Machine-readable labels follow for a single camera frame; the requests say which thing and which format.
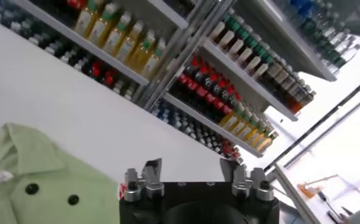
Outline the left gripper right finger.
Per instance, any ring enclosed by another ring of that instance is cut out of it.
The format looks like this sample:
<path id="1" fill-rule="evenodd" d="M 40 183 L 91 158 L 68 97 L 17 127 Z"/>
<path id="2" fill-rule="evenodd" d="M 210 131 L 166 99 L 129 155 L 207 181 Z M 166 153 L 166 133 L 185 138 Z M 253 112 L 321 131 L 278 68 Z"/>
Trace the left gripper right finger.
<path id="1" fill-rule="evenodd" d="M 262 168 L 255 167 L 248 172 L 245 164 L 221 158 L 220 166 L 225 181 L 231 183 L 232 194 L 240 199 L 254 195 L 261 201 L 273 201 L 274 192 Z"/>

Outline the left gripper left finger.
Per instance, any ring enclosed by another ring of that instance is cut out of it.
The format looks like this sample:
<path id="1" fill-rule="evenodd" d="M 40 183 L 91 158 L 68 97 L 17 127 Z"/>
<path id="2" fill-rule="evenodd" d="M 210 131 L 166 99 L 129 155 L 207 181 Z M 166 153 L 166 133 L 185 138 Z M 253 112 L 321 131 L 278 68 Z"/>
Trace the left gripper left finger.
<path id="1" fill-rule="evenodd" d="M 125 172 L 125 201 L 140 201 L 143 191 L 150 200 L 162 198 L 165 195 L 165 186 L 161 182 L 161 169 L 161 158 L 147 161 L 141 175 L 138 175 L 135 168 L 127 169 Z"/>

